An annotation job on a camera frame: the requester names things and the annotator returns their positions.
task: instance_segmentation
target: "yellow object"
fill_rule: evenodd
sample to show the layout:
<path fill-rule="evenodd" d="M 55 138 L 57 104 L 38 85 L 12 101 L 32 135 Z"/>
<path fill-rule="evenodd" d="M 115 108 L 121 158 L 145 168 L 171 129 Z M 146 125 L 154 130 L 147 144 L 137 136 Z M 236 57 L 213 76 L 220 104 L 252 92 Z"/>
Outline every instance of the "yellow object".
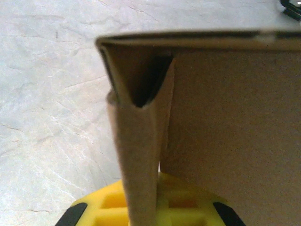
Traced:
<path fill-rule="evenodd" d="M 87 207 L 77 223 L 57 226 L 129 226 L 121 180 L 77 200 L 71 207 L 85 203 Z M 158 178 L 156 217 L 157 226 L 244 226 L 223 198 L 163 173 Z"/>

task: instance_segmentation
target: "white marble surface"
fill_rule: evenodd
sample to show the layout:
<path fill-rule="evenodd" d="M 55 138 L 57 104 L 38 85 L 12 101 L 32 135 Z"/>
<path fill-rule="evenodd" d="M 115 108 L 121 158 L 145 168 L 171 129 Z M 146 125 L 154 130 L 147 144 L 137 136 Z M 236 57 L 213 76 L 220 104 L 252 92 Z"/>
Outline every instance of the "white marble surface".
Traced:
<path fill-rule="evenodd" d="M 96 36 L 299 28 L 273 0 L 0 1 L 0 225 L 53 226 L 116 181 Z"/>

